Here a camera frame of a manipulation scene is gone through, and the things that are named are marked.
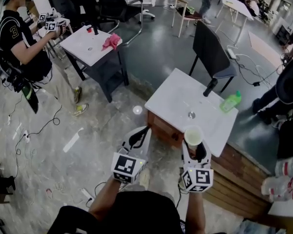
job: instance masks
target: white cup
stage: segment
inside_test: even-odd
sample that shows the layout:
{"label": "white cup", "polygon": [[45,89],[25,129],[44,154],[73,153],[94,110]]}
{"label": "white cup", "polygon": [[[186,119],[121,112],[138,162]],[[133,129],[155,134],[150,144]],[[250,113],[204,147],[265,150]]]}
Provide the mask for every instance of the white cup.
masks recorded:
{"label": "white cup", "polygon": [[186,128],[184,138],[190,149],[196,150],[197,146],[203,141],[202,129],[198,126],[189,126]]}

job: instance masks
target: black t-shirt with number 3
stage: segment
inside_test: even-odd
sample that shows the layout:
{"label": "black t-shirt with number 3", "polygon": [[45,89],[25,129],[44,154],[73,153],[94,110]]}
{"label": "black t-shirt with number 3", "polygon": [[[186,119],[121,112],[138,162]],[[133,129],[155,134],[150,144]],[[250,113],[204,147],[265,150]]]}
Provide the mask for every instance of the black t-shirt with number 3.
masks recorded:
{"label": "black t-shirt with number 3", "polygon": [[36,43],[36,40],[32,37],[29,27],[20,17],[19,13],[12,10],[5,10],[3,12],[0,27],[0,46],[6,53],[9,62],[14,67],[18,67],[23,70],[23,76],[28,80],[41,81],[43,77],[47,76],[52,68],[52,62],[44,50],[41,50],[26,65],[21,64],[11,51],[11,49],[20,41],[24,41],[26,45],[28,43],[29,46]]}

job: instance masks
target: pink cloth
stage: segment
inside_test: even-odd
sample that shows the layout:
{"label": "pink cloth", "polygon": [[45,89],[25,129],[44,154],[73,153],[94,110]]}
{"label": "pink cloth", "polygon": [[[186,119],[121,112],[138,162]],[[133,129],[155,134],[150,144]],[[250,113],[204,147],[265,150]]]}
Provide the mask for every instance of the pink cloth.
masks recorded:
{"label": "pink cloth", "polygon": [[118,41],[120,39],[121,38],[118,35],[116,35],[115,33],[113,33],[110,37],[108,37],[105,40],[105,43],[103,44],[101,51],[103,51],[104,49],[108,48],[109,46],[112,46],[113,49],[115,50],[117,48],[117,43],[118,43]]}

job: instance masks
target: black chair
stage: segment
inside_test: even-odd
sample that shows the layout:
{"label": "black chair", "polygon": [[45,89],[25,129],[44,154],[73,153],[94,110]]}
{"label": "black chair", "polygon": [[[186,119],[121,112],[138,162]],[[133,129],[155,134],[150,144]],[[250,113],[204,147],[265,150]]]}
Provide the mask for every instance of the black chair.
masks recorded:
{"label": "black chair", "polygon": [[203,95],[206,97],[209,95],[217,85],[218,79],[229,78],[228,82],[221,90],[221,92],[223,92],[232,81],[233,77],[237,75],[237,71],[235,67],[230,64],[230,60],[221,46],[218,36],[201,21],[197,22],[193,50],[196,53],[196,57],[189,76],[192,75],[196,62],[200,58],[210,77],[212,77]]}
{"label": "black chair", "polygon": [[[132,6],[131,4],[140,2],[141,6]],[[130,18],[140,14],[140,30],[132,37],[128,42],[123,43],[123,45],[128,45],[133,41],[139,34],[141,34],[143,26],[143,0],[133,0],[127,3],[125,0],[99,0],[98,4],[100,6],[100,17],[118,20],[120,22],[127,22]]]}

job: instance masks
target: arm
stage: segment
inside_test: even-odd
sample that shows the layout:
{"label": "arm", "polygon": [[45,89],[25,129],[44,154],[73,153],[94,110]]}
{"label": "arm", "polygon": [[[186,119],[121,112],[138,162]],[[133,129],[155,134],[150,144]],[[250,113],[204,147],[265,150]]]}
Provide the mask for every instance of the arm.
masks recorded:
{"label": "arm", "polygon": [[120,181],[110,177],[108,182],[97,195],[94,202],[91,204],[89,212],[94,215],[98,221],[102,221],[108,214],[115,202],[120,186]]}
{"label": "arm", "polygon": [[205,234],[205,213],[201,193],[189,193],[186,234]]}
{"label": "arm", "polygon": [[55,35],[55,32],[50,32],[29,48],[26,47],[24,41],[20,41],[12,47],[11,51],[22,64],[27,64],[46,46],[52,38],[55,37]]}

